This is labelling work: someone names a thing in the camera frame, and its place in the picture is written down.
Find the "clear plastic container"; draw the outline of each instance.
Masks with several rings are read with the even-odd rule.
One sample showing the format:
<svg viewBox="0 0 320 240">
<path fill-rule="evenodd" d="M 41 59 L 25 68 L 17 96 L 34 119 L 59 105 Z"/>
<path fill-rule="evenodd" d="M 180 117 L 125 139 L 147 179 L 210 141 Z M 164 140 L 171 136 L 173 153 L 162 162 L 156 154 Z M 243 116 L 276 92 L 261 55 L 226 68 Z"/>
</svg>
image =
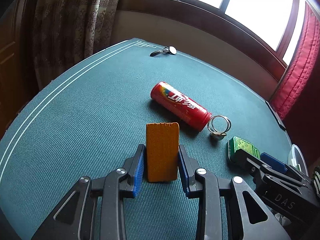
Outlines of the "clear plastic container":
<svg viewBox="0 0 320 240">
<path fill-rule="evenodd" d="M 288 156 L 288 165 L 297 168 L 303 174 L 309 176 L 306 162 L 298 146 L 292 144 L 291 151 Z"/>
</svg>

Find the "patterned curtain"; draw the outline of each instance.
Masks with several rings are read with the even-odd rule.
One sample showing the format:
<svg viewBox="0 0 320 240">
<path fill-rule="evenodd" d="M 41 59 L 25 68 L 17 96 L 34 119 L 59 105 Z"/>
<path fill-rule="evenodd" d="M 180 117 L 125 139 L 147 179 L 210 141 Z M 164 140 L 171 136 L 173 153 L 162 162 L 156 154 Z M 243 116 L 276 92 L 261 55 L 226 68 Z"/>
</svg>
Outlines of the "patterned curtain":
<svg viewBox="0 0 320 240">
<path fill-rule="evenodd" d="M 118 0 L 38 0 L 33 58 L 39 89 L 109 46 Z"/>
</svg>

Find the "orange sponge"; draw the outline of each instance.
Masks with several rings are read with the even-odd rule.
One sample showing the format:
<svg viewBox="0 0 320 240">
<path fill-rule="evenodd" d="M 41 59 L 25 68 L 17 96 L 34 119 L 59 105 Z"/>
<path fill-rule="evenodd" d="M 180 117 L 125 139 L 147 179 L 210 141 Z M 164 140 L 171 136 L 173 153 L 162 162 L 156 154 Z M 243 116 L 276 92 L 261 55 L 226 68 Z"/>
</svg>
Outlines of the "orange sponge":
<svg viewBox="0 0 320 240">
<path fill-rule="evenodd" d="M 178 177 L 179 124 L 148 123 L 146 127 L 148 181 Z"/>
</svg>

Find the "curtain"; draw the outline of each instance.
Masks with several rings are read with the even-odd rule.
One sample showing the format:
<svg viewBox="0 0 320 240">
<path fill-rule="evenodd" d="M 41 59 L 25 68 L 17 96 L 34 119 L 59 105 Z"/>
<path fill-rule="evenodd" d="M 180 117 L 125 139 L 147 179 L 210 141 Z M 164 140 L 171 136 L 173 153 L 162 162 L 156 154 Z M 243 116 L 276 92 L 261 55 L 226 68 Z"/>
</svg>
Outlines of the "curtain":
<svg viewBox="0 0 320 240">
<path fill-rule="evenodd" d="M 271 105 L 283 120 L 298 100 L 318 60 L 320 22 L 306 5 L 300 42 L 289 70 L 271 99 Z"/>
<path fill-rule="evenodd" d="M 109 46 L 118 0 L 38 0 L 33 58 L 41 90 L 60 74 Z"/>
</svg>

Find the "wooden window frame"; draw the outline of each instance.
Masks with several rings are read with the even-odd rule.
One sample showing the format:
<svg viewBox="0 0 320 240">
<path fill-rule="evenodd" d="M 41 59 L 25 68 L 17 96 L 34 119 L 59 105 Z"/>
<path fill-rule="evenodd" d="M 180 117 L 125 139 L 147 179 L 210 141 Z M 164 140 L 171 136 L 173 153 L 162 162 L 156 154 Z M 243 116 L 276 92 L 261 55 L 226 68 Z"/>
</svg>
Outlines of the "wooden window frame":
<svg viewBox="0 0 320 240">
<path fill-rule="evenodd" d="M 276 50 L 225 14 L 229 1 L 222 0 L 216 8 L 199 0 L 119 0 L 118 9 L 158 15 L 201 29 L 239 49 L 280 81 L 287 68 L 282 58 L 296 25 L 299 0 L 292 2 L 288 24 Z"/>
</svg>

